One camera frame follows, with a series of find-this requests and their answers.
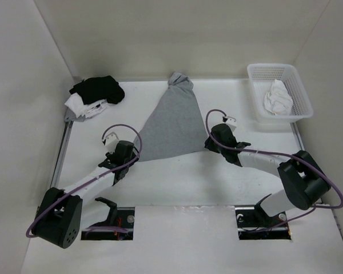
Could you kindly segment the grey tank top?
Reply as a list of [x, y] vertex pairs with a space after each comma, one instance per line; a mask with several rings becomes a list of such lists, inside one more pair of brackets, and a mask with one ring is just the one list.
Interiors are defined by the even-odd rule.
[[173, 158], [204, 150], [207, 133], [193, 92], [194, 84], [174, 72], [167, 89], [136, 137], [141, 162]]

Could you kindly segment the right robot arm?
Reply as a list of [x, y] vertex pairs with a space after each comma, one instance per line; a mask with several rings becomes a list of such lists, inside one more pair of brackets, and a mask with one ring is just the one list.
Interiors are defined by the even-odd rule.
[[228, 123], [212, 127], [205, 148], [222, 155], [235, 166], [254, 168], [280, 179], [283, 189], [269, 194], [254, 205], [254, 219], [260, 227], [268, 227], [285, 211], [314, 208], [317, 200], [332, 186], [325, 179], [311, 155], [303, 150], [296, 154], [263, 152], [250, 149], [248, 142], [238, 142]]

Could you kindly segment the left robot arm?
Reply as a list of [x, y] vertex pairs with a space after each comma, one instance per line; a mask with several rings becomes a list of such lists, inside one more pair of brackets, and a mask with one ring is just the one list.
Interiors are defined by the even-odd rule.
[[101, 192], [122, 180], [138, 156], [132, 142], [117, 141], [88, 176], [66, 188], [47, 190], [27, 237], [38, 237], [66, 249], [77, 236], [91, 239], [96, 232], [128, 233], [127, 228], [122, 228], [117, 204], [103, 198]]

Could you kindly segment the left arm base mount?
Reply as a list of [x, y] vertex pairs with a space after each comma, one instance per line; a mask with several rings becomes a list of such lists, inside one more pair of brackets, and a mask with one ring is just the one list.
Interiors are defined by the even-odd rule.
[[134, 207], [119, 207], [109, 199], [98, 197], [82, 212], [81, 240], [133, 240], [134, 224]]

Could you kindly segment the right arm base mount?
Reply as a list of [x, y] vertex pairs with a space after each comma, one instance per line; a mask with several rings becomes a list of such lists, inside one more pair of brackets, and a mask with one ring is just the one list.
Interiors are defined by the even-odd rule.
[[257, 212], [254, 207], [235, 208], [238, 238], [240, 240], [290, 240], [286, 212], [269, 217]]

